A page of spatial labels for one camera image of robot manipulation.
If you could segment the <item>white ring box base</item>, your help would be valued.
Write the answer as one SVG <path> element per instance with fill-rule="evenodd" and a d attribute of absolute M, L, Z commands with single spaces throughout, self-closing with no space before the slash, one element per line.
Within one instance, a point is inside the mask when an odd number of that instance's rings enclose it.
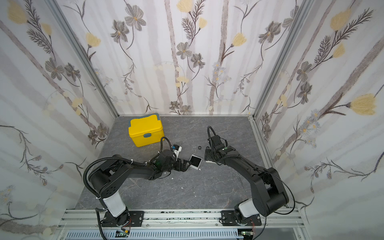
<path fill-rule="evenodd" d="M 202 163 L 202 160 L 203 159 L 201 157 L 198 157 L 196 155 L 191 155 L 190 160 L 189 160 L 191 168 L 193 168 L 195 170 L 199 170 L 200 165 Z"/>

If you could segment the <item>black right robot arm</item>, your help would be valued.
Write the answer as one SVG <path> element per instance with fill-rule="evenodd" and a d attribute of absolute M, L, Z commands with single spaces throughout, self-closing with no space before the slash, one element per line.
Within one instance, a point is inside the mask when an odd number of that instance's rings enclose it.
<path fill-rule="evenodd" d="M 265 169 L 254 164 L 235 148 L 223 144 L 218 135 L 209 137 L 208 141 L 214 161 L 234 169 L 250 184 L 251 198 L 236 207 L 243 218 L 257 214 L 267 217 L 289 203 L 289 196 L 274 168 Z"/>

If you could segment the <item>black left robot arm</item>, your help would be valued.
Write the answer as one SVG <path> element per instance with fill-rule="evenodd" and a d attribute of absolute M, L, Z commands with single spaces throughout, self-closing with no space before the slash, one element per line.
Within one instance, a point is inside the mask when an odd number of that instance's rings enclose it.
<path fill-rule="evenodd" d="M 163 150 L 149 162 L 139 163 L 120 155 L 98 159 L 87 166 L 83 175 L 85 187 L 101 202 L 113 218 L 128 213 L 119 189 L 126 179 L 160 179 L 164 172 L 185 172 L 192 163 L 177 158 L 173 150 Z"/>

